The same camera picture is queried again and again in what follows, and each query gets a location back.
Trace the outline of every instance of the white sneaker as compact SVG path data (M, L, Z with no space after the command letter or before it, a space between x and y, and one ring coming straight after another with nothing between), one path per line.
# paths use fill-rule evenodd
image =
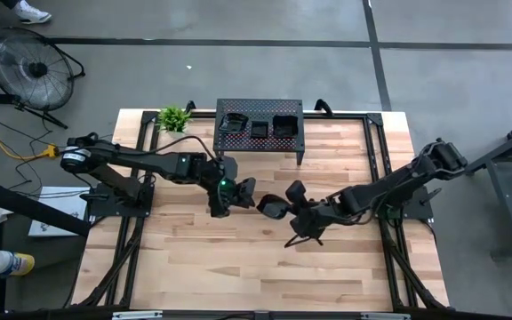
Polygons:
M19 1L13 10L23 24L45 23L52 17L50 13L38 10L25 0Z

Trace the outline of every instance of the wooden tabletop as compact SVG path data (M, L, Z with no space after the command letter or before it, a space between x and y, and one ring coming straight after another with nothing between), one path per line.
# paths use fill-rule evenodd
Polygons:
M114 142L135 147L142 111L120 110ZM408 124L402 112L383 112L382 117L396 169L414 157ZM211 146L213 128L213 119L196 119L188 133ZM238 162L238 180L256 178L256 204L267 193L284 196L294 180L302 180L308 190L306 196L315 199L349 185L371 182L360 121L306 120L305 134L306 153L300 168L293 153L227 152ZM376 134L373 137L378 151ZM159 145L171 140L162 134ZM197 152L202 148L198 141L185 140L171 151ZM116 169L130 174L128 168ZM324 246L309 242L284 249L284 243L293 236L288 218L271 220L255 209L235 208L229 217L214 219L200 187L178 186L157 177L154 208L146 219L141 241L132 308L391 309L376 222L331 226L322 237ZM119 224L120 219L111 217L91 230L73 303L86 298L108 271ZM413 269L437 299L447 304L431 233L425 225L410 220L404 222L404 232ZM125 270L121 275L120 279L125 279ZM406 301L404 277L401 272L397 276ZM116 300L123 290L124 281L120 282Z

